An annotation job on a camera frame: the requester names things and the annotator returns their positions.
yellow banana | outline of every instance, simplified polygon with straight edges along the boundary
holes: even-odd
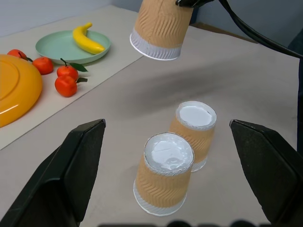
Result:
[[[92,25],[93,24],[89,22],[84,26],[75,28],[72,32],[72,37],[81,49],[92,54],[98,54],[104,51],[105,48],[101,44],[86,37],[87,29],[92,27]]]

gray table surface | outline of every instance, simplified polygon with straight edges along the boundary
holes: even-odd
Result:
[[[229,128],[231,119],[262,124],[296,144],[298,60],[258,44],[190,28],[171,62],[140,58],[0,152],[0,218],[38,165],[77,125],[105,118],[99,170],[81,224],[228,225],[267,222],[247,183]],[[163,218],[145,213],[133,196],[147,139],[169,128],[179,103],[197,100],[218,115],[206,165],[192,174],[187,200]]]

yellow plate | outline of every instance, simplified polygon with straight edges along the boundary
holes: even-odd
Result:
[[[42,77],[30,62],[0,54],[0,128],[23,116],[42,91]]]

upside-down paper cup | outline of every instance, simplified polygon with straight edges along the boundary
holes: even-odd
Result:
[[[149,214],[166,216],[183,205],[194,161],[190,144],[174,133],[151,137],[144,148],[134,196]]]
[[[185,138],[193,148],[192,172],[201,169],[207,161],[216,121],[215,111],[201,102],[184,102],[176,110],[169,131]]]
[[[141,54],[169,61],[180,56],[193,9],[176,0],[143,0],[130,42]]]

mint green plate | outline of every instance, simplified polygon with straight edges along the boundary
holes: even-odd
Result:
[[[79,48],[72,37],[72,31],[60,31],[44,36],[36,43],[37,52],[58,64],[67,62],[86,64],[103,57],[109,50],[111,42],[105,35],[87,31],[86,36],[104,46],[105,50],[98,54],[88,53]]]

